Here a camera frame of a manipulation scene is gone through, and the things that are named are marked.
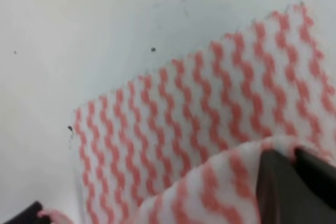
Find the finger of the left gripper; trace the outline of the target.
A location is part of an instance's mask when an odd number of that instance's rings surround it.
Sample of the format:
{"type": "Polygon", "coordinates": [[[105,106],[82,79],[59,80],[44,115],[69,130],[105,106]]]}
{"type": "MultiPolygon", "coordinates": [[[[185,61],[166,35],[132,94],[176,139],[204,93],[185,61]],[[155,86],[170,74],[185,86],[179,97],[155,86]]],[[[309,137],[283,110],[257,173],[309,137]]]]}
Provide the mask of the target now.
{"type": "Polygon", "coordinates": [[[38,216],[38,213],[42,210],[43,205],[35,201],[12,219],[4,222],[4,224],[50,224],[51,219],[48,216],[38,216]]]}

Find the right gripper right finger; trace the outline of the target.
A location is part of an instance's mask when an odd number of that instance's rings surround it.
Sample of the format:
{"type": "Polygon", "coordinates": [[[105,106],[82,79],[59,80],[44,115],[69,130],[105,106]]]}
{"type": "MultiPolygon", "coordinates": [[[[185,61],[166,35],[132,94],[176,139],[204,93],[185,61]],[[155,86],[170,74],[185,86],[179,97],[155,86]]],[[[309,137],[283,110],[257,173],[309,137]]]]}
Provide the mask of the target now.
{"type": "Polygon", "coordinates": [[[309,189],[335,208],[335,167],[304,150],[295,149],[295,170],[309,189]]]}

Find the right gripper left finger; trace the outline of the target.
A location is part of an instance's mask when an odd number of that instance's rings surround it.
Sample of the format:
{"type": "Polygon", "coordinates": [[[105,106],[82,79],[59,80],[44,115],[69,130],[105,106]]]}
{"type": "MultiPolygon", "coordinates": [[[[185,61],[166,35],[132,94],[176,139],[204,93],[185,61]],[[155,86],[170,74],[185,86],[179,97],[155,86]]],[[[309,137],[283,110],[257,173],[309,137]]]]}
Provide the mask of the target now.
{"type": "Polygon", "coordinates": [[[264,151],[259,161],[261,223],[335,223],[335,208],[315,195],[296,172],[294,159],[264,151]]]}

